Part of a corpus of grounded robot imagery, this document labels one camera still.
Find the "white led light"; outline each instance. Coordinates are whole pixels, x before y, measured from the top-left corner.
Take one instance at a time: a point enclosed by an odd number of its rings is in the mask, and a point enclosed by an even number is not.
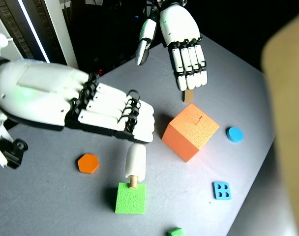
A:
[[[37,41],[37,43],[38,43],[38,46],[39,46],[39,48],[40,48],[40,50],[41,50],[41,52],[42,52],[42,54],[43,54],[43,56],[44,56],[46,62],[47,62],[47,63],[50,63],[49,58],[47,57],[47,54],[46,54],[44,48],[42,47],[42,44],[41,44],[41,42],[40,42],[40,39],[39,39],[39,37],[38,37],[38,35],[37,35],[37,33],[36,33],[35,28],[34,28],[33,25],[32,25],[32,22],[31,22],[31,20],[30,20],[30,16],[28,15],[28,13],[27,13],[27,11],[26,11],[26,8],[25,8],[25,6],[24,6],[22,0],[17,0],[17,1],[18,1],[19,5],[20,5],[22,11],[23,11],[23,14],[24,14],[24,16],[25,16],[25,18],[26,18],[26,20],[27,20],[27,22],[28,22],[28,25],[30,26],[31,32],[32,32],[33,36],[35,37],[35,39],[36,39],[36,41]]]

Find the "orange hexagon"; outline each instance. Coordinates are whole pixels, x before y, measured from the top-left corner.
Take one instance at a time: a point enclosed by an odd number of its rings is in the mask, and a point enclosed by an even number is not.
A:
[[[79,170],[82,173],[93,174],[99,167],[98,157],[93,154],[85,154],[78,162]]]

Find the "gray tabletop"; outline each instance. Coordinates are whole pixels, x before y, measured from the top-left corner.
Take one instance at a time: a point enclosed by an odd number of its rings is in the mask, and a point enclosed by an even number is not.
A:
[[[219,130],[184,163],[162,141],[168,122],[187,104],[181,101],[170,58],[162,45],[148,61],[134,61],[103,76],[125,92],[136,89],[155,110],[154,141],[147,144],[145,215],[114,213],[116,188],[124,178],[130,142],[65,128],[62,132],[18,125],[14,138],[29,145],[21,167],[0,167],[2,236],[164,236],[175,227],[187,236],[224,236],[229,231],[274,139],[263,74],[212,40],[203,40],[209,83],[194,90],[194,104]],[[229,126],[244,132],[230,142]],[[78,171],[84,153],[98,155],[93,175]],[[215,200],[212,182],[230,184],[232,199]]]

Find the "small green block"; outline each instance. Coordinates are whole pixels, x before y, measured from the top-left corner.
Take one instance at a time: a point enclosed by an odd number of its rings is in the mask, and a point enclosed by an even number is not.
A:
[[[182,228],[175,228],[168,232],[168,236],[184,236]]]
[[[136,189],[129,187],[129,183],[119,183],[115,212],[117,214],[144,214],[146,184],[138,183]]]

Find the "blue disc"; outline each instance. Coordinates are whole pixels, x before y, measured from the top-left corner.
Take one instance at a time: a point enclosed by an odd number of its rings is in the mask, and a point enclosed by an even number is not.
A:
[[[238,143],[243,140],[243,132],[237,127],[230,127],[226,131],[226,135],[227,138],[234,143]]]

